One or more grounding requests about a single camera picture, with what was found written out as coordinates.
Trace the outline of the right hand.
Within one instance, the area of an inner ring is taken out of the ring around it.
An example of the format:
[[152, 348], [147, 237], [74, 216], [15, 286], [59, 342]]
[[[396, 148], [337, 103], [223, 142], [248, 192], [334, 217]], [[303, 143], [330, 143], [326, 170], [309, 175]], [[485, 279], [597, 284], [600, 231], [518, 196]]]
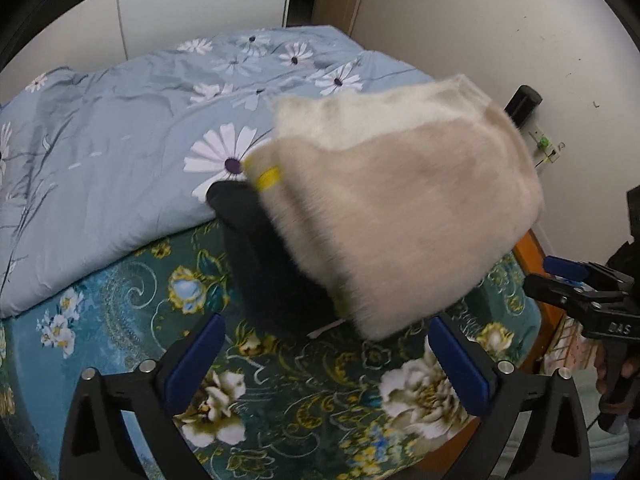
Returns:
[[[606, 385], [606, 376], [608, 376], [608, 366], [606, 365], [606, 351], [602, 342], [598, 343], [596, 357], [594, 358], [594, 367], [597, 371], [596, 388], [598, 393], [605, 394], [608, 392], [608, 386]], [[639, 368], [639, 359], [632, 358], [627, 360], [622, 369], [620, 370], [620, 376], [623, 378], [631, 377]]]

